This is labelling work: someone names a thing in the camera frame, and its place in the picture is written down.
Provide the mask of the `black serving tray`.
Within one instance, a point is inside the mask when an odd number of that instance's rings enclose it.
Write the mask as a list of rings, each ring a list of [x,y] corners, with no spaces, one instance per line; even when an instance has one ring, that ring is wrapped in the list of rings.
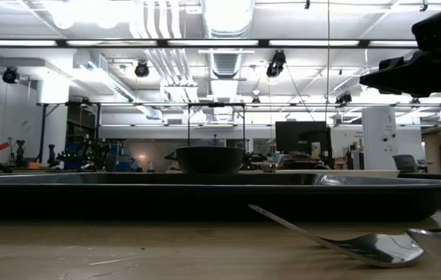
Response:
[[[418,221],[441,207],[441,180],[322,173],[0,175],[0,219]]]

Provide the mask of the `silver ventilation duct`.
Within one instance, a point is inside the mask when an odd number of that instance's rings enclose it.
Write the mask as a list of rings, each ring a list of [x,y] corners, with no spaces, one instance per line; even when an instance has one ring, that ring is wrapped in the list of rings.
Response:
[[[207,38],[245,39],[250,35],[255,0],[201,0],[203,30]],[[241,68],[241,53],[209,55],[212,74],[233,79]]]

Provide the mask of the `black bowl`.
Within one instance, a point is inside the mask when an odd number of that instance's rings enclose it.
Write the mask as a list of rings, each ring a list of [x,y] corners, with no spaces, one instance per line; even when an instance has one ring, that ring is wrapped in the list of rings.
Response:
[[[188,146],[176,149],[184,173],[237,173],[243,163],[243,149],[221,146]]]

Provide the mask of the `white column with signs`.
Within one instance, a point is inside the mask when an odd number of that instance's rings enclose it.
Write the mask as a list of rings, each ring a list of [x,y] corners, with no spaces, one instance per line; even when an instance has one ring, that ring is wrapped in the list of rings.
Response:
[[[396,117],[393,107],[367,107],[362,111],[364,160],[367,170],[396,170]]]

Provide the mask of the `grey office chair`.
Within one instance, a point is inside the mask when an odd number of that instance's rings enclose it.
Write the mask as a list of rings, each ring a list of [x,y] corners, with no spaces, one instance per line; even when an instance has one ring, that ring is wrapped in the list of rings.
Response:
[[[393,156],[395,166],[401,173],[417,173],[418,164],[412,155]]]

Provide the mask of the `spoon with solid teal handle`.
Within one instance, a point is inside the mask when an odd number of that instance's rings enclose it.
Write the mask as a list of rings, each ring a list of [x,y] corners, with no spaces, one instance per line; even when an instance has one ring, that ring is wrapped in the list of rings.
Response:
[[[401,235],[367,234],[348,240],[331,240],[313,235],[258,205],[249,205],[249,207],[322,247],[374,267],[411,266],[425,254],[425,251],[406,233]]]

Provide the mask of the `black crossbar with light strips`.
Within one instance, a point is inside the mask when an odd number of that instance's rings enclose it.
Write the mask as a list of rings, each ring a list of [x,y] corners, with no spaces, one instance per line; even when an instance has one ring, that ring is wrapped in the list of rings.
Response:
[[[1,39],[0,48],[330,48],[415,49],[413,40],[269,39]]]

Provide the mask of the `black aluminium table frame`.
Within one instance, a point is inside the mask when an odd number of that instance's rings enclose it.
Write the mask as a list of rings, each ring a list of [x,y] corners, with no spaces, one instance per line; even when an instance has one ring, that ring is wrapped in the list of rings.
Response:
[[[441,180],[441,173],[399,173],[398,178]]]

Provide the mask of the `black computer monitor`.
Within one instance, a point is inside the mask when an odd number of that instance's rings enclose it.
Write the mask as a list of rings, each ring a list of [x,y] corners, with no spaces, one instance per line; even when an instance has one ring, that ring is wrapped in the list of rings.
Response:
[[[330,128],[325,121],[278,121],[275,123],[275,144],[279,152],[318,153],[327,156]]]

